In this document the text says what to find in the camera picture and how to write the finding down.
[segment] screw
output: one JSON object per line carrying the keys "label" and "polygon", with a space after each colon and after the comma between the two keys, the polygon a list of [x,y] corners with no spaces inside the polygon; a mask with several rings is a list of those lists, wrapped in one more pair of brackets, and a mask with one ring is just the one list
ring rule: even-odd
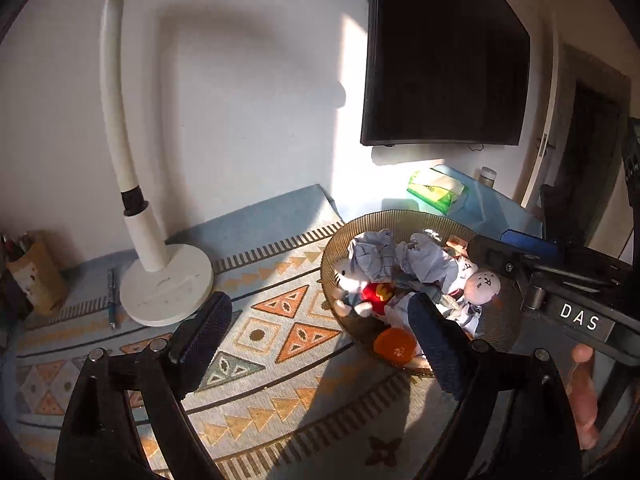
{"label": "screw", "polygon": [[159,337],[158,339],[154,339],[151,343],[149,343],[149,348],[151,348],[153,352],[164,350],[165,346],[166,339],[162,339],[161,337]]}
{"label": "screw", "polygon": [[471,348],[479,354],[484,354],[489,351],[489,343],[484,339],[474,339],[471,342]]}
{"label": "screw", "polygon": [[538,361],[549,361],[549,352],[547,352],[544,348],[537,348],[533,355],[536,356]]}
{"label": "screw", "polygon": [[91,361],[95,363],[103,355],[104,355],[104,350],[102,348],[94,348],[89,352],[89,359],[91,359]]}

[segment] desk lamp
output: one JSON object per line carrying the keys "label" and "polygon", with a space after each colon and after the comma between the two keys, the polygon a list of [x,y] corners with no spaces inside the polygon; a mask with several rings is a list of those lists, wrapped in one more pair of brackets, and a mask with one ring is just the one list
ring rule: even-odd
{"label": "desk lamp", "polygon": [[100,26],[100,100],[105,133],[124,204],[124,221],[138,253],[120,283],[129,316],[148,326],[177,323],[207,299],[213,284],[208,256],[183,244],[165,245],[142,195],[127,137],[122,100],[120,37],[124,0],[106,0]]}

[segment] pencil holder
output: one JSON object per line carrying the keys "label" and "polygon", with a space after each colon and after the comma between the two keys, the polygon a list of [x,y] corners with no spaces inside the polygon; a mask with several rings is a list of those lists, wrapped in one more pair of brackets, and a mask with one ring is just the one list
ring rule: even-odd
{"label": "pencil holder", "polygon": [[53,316],[60,309],[68,287],[41,240],[36,240],[24,256],[6,266],[36,313]]}

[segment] pen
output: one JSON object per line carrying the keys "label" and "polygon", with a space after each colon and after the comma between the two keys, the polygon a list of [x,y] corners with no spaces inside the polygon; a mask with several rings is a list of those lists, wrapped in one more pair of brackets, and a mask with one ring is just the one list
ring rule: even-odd
{"label": "pen", "polygon": [[116,280],[113,275],[113,268],[107,274],[107,311],[109,313],[109,324],[112,330],[116,330]]}

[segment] stuffed toy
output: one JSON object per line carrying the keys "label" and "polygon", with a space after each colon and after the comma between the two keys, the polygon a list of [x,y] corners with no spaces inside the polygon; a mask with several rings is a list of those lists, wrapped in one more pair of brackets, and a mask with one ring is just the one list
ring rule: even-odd
{"label": "stuffed toy", "polygon": [[367,275],[353,260],[344,258],[335,263],[338,288],[334,290],[335,311],[345,317],[353,310],[358,316],[385,315],[385,305],[394,296],[390,283],[369,283]]}
{"label": "stuffed toy", "polygon": [[456,277],[454,282],[451,283],[449,290],[443,290],[444,293],[454,297],[457,290],[460,290],[460,295],[462,294],[462,290],[465,288],[465,284],[468,279],[476,272],[478,272],[478,266],[469,258],[458,256],[455,259],[456,263],[458,264],[458,276]]}
{"label": "stuffed toy", "polygon": [[492,272],[476,272],[466,280],[465,300],[474,305],[489,303],[500,293],[500,278]]}

